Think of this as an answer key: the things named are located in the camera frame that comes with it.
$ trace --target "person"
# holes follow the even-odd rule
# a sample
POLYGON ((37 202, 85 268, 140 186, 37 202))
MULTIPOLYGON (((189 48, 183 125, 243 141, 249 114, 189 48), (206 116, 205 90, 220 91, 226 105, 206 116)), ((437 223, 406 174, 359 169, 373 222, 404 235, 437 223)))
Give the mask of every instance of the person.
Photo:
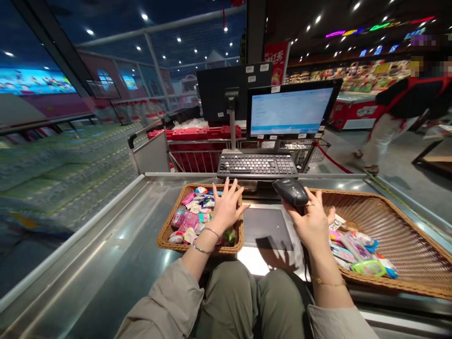
POLYGON ((213 219, 182 258, 157 279, 149 295, 127 314, 116 338, 249 339, 256 324, 264 339, 304 338, 302 318, 306 312, 316 338, 377 338, 354 306, 331 253, 328 225, 334 221, 335 209, 325 215, 321 190, 314 195, 305 187, 309 203, 303 217, 282 202, 309 251, 315 306, 304 309, 295 282, 284 271, 271 271, 256 283, 240 261, 223 262, 215 268, 203 299, 204 290, 198 282, 209 254, 219 236, 249 207, 236 208, 243 187, 236 188, 237 179, 230 188, 226 179, 219 197, 213 186, 213 219))
MULTIPOLYGON (((441 62, 439 68, 447 70, 449 62, 441 62)), ((353 152, 356 158, 363 159, 365 171, 377 175, 391 141, 406 132, 427 109, 428 127, 439 124, 447 114, 452 104, 450 72, 421 72, 424 66, 422 57, 413 57, 413 76, 376 95, 375 102, 385 107, 384 113, 375 120, 363 150, 353 152)))

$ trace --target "silver bracelet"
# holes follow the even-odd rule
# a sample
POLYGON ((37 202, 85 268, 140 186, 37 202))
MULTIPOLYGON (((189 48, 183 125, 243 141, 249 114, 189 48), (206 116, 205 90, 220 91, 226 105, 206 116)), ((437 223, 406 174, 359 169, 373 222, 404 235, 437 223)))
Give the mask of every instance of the silver bracelet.
POLYGON ((213 250, 211 250, 210 252, 209 252, 209 251, 205 251, 205 250, 201 250, 201 249, 200 249, 198 246, 196 246, 196 244, 195 244, 196 239, 193 240, 193 247, 194 247, 195 250, 197 250, 197 251, 199 251, 199 252, 201 252, 201 253, 204 253, 204 254, 211 254, 211 253, 213 252, 213 250))
POLYGON ((204 231, 205 229, 207 229, 207 230, 213 232, 213 233, 217 236, 217 238, 218 238, 218 242, 217 242, 217 243, 219 243, 219 242, 221 241, 221 237, 218 235, 217 232, 215 232, 215 231, 214 231, 213 229, 211 229, 210 227, 204 227, 204 228, 202 229, 202 231, 204 231))

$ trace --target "red sign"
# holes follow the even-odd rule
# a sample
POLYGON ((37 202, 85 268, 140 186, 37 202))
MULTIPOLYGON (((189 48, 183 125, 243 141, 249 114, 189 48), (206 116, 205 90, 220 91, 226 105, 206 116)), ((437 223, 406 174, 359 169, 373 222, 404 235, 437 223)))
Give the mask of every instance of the red sign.
POLYGON ((288 54, 288 41, 265 45, 264 61, 273 62, 272 86, 282 85, 284 83, 284 74, 287 67, 288 54))

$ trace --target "keyboard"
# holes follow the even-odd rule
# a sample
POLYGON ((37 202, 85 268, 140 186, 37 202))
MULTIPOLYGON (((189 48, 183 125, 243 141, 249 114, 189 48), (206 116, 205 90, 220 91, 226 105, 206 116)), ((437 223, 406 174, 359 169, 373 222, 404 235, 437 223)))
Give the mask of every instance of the keyboard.
POLYGON ((289 154, 221 154, 217 177, 234 174, 297 174, 289 154))

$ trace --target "left hand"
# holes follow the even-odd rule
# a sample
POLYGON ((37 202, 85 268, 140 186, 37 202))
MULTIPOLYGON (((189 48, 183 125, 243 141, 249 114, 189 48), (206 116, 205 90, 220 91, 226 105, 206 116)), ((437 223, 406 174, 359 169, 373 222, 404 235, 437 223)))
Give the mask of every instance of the left hand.
POLYGON ((213 185, 213 195, 215 198, 215 209, 213 210, 213 219, 210 222, 210 226, 219 235, 223 234, 225 230, 235 224, 239 216, 245 212, 250 205, 242 205, 237 208, 237 200, 243 193, 244 187, 241 187, 238 191, 237 179, 229 188, 229 177, 226 179, 225 187, 223 189, 223 195, 221 198, 218 196, 217 187, 213 185))

